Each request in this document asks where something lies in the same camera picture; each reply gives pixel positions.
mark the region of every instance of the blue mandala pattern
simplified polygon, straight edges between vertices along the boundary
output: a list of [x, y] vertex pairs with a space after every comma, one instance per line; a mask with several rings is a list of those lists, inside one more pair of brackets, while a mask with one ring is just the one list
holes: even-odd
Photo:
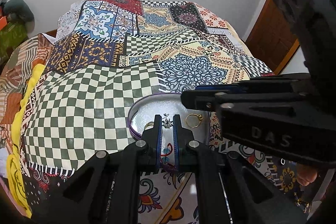
[[80, 30], [84, 35], [89, 34], [91, 38], [110, 38], [115, 19], [115, 13], [90, 6], [83, 10], [74, 31]]
[[194, 89], [198, 85], [220, 84], [227, 75], [227, 69], [213, 67], [207, 56], [192, 58], [179, 53], [160, 65], [167, 88], [171, 92]]
[[165, 17], [160, 17], [157, 14], [145, 14], [146, 23], [153, 24], [155, 26], [162, 27], [163, 25], [169, 25], [170, 23], [166, 20]]

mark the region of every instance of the checkered fabric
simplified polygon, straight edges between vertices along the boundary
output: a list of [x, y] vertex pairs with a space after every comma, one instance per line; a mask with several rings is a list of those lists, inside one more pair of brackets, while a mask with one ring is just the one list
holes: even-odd
[[202, 39], [192, 29], [161, 37], [128, 36], [126, 41], [126, 54], [156, 52], [172, 44], [186, 44], [198, 40]]
[[264, 62], [248, 55], [228, 54], [233, 60], [240, 63], [250, 77], [259, 77], [262, 73], [272, 72]]
[[141, 1], [142, 4], [153, 6], [153, 7], [171, 7], [171, 6], [180, 6], [185, 5], [185, 1], [167, 1], [167, 2], [160, 2], [160, 1], [150, 1], [150, 0], [143, 0]]
[[134, 141], [126, 126], [130, 107], [158, 92], [153, 63], [51, 72], [25, 132], [28, 160], [76, 170], [98, 150], [124, 149]]

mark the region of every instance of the patchwork quilt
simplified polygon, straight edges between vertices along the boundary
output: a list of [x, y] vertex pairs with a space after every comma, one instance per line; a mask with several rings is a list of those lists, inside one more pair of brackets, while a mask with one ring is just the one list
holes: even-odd
[[[12, 153], [9, 132], [20, 109], [24, 81], [32, 73], [33, 60], [45, 65], [30, 91], [18, 136], [25, 206], [33, 213], [47, 202], [51, 189], [63, 184], [96, 151], [114, 153], [135, 141], [127, 114], [138, 99], [271, 72], [251, 55], [227, 21], [187, 1], [82, 0], [60, 18], [54, 46], [42, 35], [32, 41], [37, 50], [33, 54], [26, 50], [26, 59], [20, 59], [21, 66], [29, 69], [21, 72], [15, 85], [10, 84], [15, 77], [1, 80], [0, 92], [16, 102], [11, 121], [1, 122], [1, 136]], [[32, 41], [26, 47], [32, 47]], [[17, 64], [14, 59], [8, 68]], [[0, 115], [5, 116], [6, 103], [1, 107]], [[213, 150], [238, 151], [308, 212], [309, 204], [300, 199], [295, 163], [283, 165], [281, 159], [222, 138], [215, 113], [210, 119]], [[164, 170], [142, 174], [138, 213], [141, 224], [197, 223], [194, 174]]]

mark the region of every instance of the screw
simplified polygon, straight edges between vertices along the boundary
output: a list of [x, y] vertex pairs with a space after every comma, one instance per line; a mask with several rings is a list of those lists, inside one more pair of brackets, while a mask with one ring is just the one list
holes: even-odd
[[237, 151], [230, 151], [230, 152], [228, 153], [228, 156], [229, 156], [231, 159], [236, 160], [236, 159], [238, 159], [238, 157], [239, 157], [239, 153], [238, 153]]
[[144, 141], [144, 140], [138, 140], [138, 141], [136, 141], [135, 145], [137, 147], [144, 147], [146, 145], [146, 141]]
[[106, 151], [100, 150], [96, 153], [96, 157], [102, 159], [106, 156], [106, 154], [107, 154]]
[[196, 148], [197, 146], [199, 146], [199, 142], [198, 141], [190, 141], [189, 142], [189, 146], [190, 147], [193, 147], [193, 148]]
[[235, 105], [233, 103], [224, 103], [220, 105], [222, 108], [233, 108]]

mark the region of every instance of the jewelry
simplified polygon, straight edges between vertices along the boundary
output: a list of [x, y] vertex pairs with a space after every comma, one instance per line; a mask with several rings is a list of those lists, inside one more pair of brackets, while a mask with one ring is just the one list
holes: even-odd
[[185, 123], [187, 124], [187, 126], [189, 126], [190, 128], [195, 128], [195, 127], [192, 127], [192, 126], [190, 126], [190, 125], [188, 124], [187, 119], [188, 119], [189, 116], [196, 116], [196, 117], [197, 117], [197, 119], [198, 119], [198, 125], [195, 126], [195, 127], [199, 127], [199, 125], [201, 124], [201, 122], [202, 122], [202, 120], [203, 120], [202, 115], [201, 115], [201, 114], [199, 114], [199, 115], [197, 115], [197, 114], [189, 114], [189, 115], [186, 117], [186, 119], [185, 119]]
[[150, 127], [150, 126], [154, 126], [154, 122], [148, 122], [148, 123], [146, 123], [145, 127], [143, 128], [143, 130], [146, 130], [146, 128]]

